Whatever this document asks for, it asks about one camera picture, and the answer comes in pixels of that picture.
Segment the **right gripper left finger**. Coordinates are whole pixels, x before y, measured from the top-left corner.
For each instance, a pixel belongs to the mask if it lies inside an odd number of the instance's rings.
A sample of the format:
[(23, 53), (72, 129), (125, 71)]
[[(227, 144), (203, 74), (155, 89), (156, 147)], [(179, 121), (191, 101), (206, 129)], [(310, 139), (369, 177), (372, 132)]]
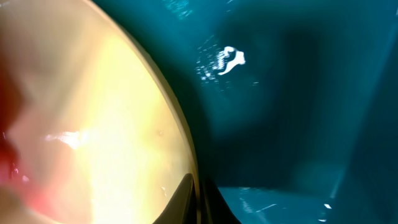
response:
[(154, 224), (196, 224), (197, 200), (192, 174), (185, 174)]

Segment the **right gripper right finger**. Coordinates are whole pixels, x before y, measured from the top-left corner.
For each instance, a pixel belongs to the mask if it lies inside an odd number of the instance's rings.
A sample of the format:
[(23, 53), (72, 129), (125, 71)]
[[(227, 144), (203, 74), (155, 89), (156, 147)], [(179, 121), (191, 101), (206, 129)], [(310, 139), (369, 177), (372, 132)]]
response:
[(200, 183), (201, 223), (241, 224), (229, 209), (218, 187), (211, 179)]

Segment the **yellow-green plate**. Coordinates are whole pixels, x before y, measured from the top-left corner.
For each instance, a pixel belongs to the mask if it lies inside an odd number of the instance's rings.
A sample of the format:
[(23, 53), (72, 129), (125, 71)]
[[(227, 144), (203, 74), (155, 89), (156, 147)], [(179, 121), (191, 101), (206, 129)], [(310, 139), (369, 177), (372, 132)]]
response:
[(1, 72), (24, 98), (2, 223), (154, 223), (197, 163), (147, 52), (92, 1), (2, 1)]

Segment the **orange green scrub sponge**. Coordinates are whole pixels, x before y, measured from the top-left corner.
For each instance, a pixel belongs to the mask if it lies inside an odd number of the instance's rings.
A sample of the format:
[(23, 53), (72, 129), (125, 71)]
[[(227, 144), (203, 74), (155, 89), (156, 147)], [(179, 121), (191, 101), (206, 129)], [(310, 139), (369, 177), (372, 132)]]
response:
[(10, 131), (24, 106), (24, 98), (7, 72), (1, 72), (1, 185), (19, 174), (21, 153), (12, 142)]

